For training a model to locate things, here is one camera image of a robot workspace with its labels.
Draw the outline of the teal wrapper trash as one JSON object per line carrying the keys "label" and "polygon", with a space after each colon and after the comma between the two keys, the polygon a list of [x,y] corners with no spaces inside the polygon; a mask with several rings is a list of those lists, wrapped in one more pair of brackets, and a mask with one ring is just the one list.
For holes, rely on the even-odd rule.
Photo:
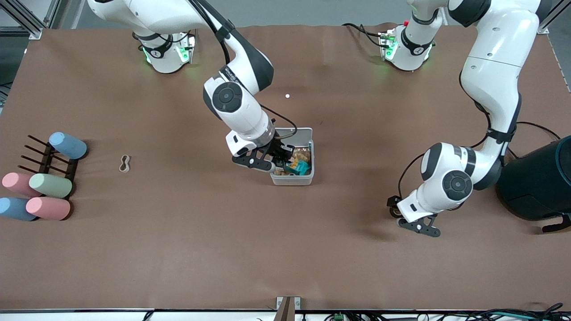
{"label": "teal wrapper trash", "polygon": [[311,166],[304,160],[294,159],[292,162],[286,163],[284,171],[296,176],[307,175]]}

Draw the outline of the white plastic open box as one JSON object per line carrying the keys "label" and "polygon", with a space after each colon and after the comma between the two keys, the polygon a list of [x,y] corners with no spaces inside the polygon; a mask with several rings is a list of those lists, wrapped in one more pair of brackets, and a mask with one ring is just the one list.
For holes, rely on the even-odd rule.
{"label": "white plastic open box", "polygon": [[276,170],[269,173],[274,185],[310,185],[312,183],[315,173],[315,154],[314,154],[314,141],[313,129],[297,128],[297,132],[288,138],[282,140],[284,144],[290,144],[294,148],[310,148],[312,153],[311,169],[304,176],[292,175],[288,172]]}

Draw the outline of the dark blue pedal bin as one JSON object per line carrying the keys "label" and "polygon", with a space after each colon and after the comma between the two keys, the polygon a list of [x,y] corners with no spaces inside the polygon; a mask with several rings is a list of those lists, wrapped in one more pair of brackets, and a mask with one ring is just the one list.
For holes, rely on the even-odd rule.
{"label": "dark blue pedal bin", "polygon": [[509,162],[497,193],[511,213],[528,221],[571,214],[571,136]]}

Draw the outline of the black bin pedal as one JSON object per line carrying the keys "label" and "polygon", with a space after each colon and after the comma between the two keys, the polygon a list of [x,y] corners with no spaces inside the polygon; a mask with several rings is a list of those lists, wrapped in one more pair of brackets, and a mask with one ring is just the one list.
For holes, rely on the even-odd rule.
{"label": "black bin pedal", "polygon": [[551,224],[541,228],[542,233],[547,234],[551,232],[563,231],[565,228],[571,227],[571,214],[562,215],[562,222]]}

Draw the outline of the blue cylinder cup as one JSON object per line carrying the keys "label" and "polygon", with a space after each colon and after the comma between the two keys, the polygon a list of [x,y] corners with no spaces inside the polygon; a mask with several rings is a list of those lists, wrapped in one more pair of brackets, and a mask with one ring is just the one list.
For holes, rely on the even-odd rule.
{"label": "blue cylinder cup", "polygon": [[87,144],[84,141],[63,132],[51,134],[49,144],[69,159],[83,158],[88,152]]}
{"label": "blue cylinder cup", "polygon": [[0,215],[19,221],[35,221],[38,217],[30,214],[26,209],[28,200],[27,198],[16,197],[0,198]]}

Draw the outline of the green cylinder cup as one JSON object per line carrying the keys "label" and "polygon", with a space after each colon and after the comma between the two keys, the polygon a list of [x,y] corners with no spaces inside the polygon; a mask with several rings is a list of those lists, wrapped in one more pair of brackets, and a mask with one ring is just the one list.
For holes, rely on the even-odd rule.
{"label": "green cylinder cup", "polygon": [[59,199],[67,197],[73,189],[72,181],[49,173],[34,174],[29,179],[29,186],[47,197]]}

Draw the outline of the black peg rack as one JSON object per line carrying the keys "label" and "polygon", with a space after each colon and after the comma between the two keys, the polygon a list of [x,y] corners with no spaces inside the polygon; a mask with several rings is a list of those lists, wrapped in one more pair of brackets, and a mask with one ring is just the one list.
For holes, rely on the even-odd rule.
{"label": "black peg rack", "polygon": [[52,173],[58,172],[63,175],[66,179],[74,181],[75,175],[77,173],[77,167],[79,164],[78,159],[70,159],[69,157],[63,155],[57,151],[51,144],[39,140],[38,138],[28,135],[27,138],[41,145],[41,148],[34,148],[28,144],[24,147],[31,152],[39,155],[39,159],[31,158],[27,155],[21,155],[21,158],[31,162],[35,165],[35,168],[30,168],[22,165],[17,165],[21,170],[27,171],[29,173]]}

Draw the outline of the pink cylinder cup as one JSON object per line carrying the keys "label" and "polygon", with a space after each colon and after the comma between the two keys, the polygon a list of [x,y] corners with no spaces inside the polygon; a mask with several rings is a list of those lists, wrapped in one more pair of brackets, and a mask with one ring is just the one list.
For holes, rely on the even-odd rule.
{"label": "pink cylinder cup", "polygon": [[2,185],[6,189],[29,198],[40,197],[42,193],[29,185],[32,175],[28,173],[7,173],[2,179]]}
{"label": "pink cylinder cup", "polygon": [[62,221],[70,214],[71,204],[65,199],[35,197],[27,201],[26,211],[49,221]]}

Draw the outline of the metal table edge bracket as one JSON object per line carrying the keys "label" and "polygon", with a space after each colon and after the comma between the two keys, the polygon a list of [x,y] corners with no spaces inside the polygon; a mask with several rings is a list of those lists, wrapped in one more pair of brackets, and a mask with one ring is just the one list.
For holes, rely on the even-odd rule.
{"label": "metal table edge bracket", "polygon": [[276,309],[273,321],[296,321],[296,312],[302,309],[302,299],[300,296],[278,296]]}

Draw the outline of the aluminium frame post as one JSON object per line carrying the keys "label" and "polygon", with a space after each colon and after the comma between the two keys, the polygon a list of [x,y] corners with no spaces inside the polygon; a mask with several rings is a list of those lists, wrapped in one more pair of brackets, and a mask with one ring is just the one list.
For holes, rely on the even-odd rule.
{"label": "aluminium frame post", "polygon": [[571,0],[541,0],[536,12],[540,19],[537,34],[549,34],[548,26],[567,8],[571,8]]}
{"label": "aluminium frame post", "polygon": [[0,0],[0,37],[40,39],[56,27],[62,0]]}

